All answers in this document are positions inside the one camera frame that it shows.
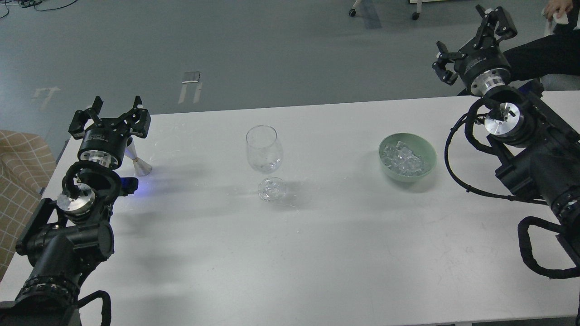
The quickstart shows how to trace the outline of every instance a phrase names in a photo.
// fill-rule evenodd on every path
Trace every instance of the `green bowl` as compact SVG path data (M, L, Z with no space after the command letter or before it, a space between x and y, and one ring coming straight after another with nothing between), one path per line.
M421 159L429 163L430 169L420 176L400 175L395 171L389 169L380 159L380 156L388 144L395 146L399 141L407 144L407 146L413 151L415 155L421 156ZM425 177L433 170L435 164L437 163L437 153L435 152L435 148L433 148L433 145L431 145L431 143L429 143L427 140L417 135L413 135L412 133L395 133L383 139L383 141L380 143L379 161L383 173L385 173L387 176L393 178L396 181L415 182L421 180L421 178Z

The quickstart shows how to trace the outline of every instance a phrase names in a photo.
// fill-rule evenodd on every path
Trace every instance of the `beige chair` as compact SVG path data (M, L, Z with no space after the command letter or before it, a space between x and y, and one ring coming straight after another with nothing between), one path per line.
M38 135L0 131L0 280L55 167L54 156Z

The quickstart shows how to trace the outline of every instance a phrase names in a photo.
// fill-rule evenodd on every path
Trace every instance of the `wine glass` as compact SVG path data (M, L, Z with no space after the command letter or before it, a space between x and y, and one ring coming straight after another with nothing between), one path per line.
M270 174L276 171L284 152L278 133L270 126L255 126L246 134L246 155L252 169ZM265 201L280 199L286 193L286 183L280 178L267 177L258 185L258 194Z

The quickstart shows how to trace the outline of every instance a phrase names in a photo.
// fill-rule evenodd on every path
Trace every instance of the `black cable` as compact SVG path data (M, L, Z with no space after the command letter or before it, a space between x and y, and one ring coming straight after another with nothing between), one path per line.
M70 5L72 5L73 3L75 3L76 1L78 1L78 0L74 0L74 1L72 1L71 3L69 3L66 6L62 6L62 7L58 7L58 8L42 9L42 10L38 10L36 8L38 5L40 5L42 3L42 1L37 2L37 3L34 3L32 6L34 7L34 10L36 10L37 12L48 12L48 11L51 11L51 10L58 10L58 9L66 8L66 7L70 6Z
M10 13L10 8L8 8L8 2L12 2L12 1L8 1L8 0L4 1L4 7L6 7L6 10L7 10L8 12L6 12L6 14L5 14L4 16L0 17L0 19L2 19L2 18L4 18L4 17L8 16L8 14Z
M471 193L475 193L478 195L482 195L484 197L505 199L505 200L509 200L509 201L520 201L520 202L529 202L531 204L547 205L548 203L546 203L546 201L543 201L543 200L528 201L528 200L524 200L522 198L512 196L512 195L499 195L499 194L489 193L487 191L480 190L478 188L471 186L470 184L463 182L463 180L461 180L459 177L457 177L457 175L455 175L455 173L453 173L453 170L451 169L451 164L449 163L449 146L451 145L451 140L453 139L453 135L455 134L455 132L457 132L457 130L459 130L459 128L467 122L467 117L469 114L470 113L466 113L466 114L462 115L459 120L457 120L457 122L455 123L453 128L451 128L451 132L449 133L449 136L447 137L447 141L445 142L445 150L444 150L444 154L443 154L443 159L445 161L445 167L447 168L447 172L449 172L449 175L451 176L451 178L453 178L453 180L458 185L462 186L468 193L471 192ZM481 116L482 115L475 115L474 117L471 118L471 120L474 121L475 119L477 119L478 117L481 117Z
M524 261L524 264L536 274L549 278L562 280L566 278L580 277L580 268L578 267L569 269L547 269L538 264L532 252L532 242L528 232L528 229L532 225L558 234L564 234L566 232L566 228L563 226L548 222L547 220L543 220L535 216L528 216L521 220L521 222L517 225L517 236L520 243L520 256Z
M86 306L87 303L95 300L96 298L101 298L103 300L103 307L101 308L101 316L103 316L101 320L101 326L110 326L111 325L111 296L102 290L95 291L86 297L80 299L77 304L79 309Z

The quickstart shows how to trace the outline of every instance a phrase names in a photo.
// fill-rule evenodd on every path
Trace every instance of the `cocktail jigger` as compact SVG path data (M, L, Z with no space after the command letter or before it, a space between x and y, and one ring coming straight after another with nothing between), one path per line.
M146 176L151 173L152 167L147 162L141 160L137 156L137 151L135 150L135 143L133 142L133 137L129 138L127 141L127 148L125 149L125 156L133 161L133 166L135 167L135 175Z

